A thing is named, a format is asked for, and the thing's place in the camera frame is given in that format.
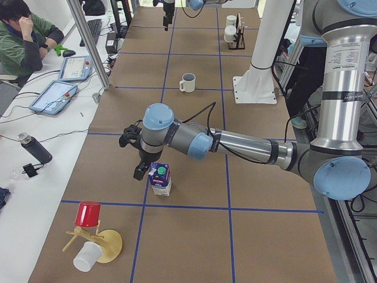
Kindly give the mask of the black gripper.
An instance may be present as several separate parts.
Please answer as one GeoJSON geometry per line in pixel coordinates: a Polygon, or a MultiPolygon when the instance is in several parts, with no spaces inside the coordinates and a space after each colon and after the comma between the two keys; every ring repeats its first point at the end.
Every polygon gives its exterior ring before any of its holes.
{"type": "Polygon", "coordinates": [[[163,151],[160,150],[157,153],[149,153],[144,149],[140,148],[138,150],[138,154],[141,160],[139,162],[139,165],[136,166],[134,170],[133,178],[136,180],[143,180],[143,177],[147,172],[147,169],[153,162],[156,162],[161,157],[162,152],[163,151]]]}
{"type": "Polygon", "coordinates": [[[166,13],[166,15],[163,16],[163,26],[164,30],[168,31],[168,27],[172,24],[172,17],[174,16],[175,0],[164,0],[163,9],[166,13]]]}

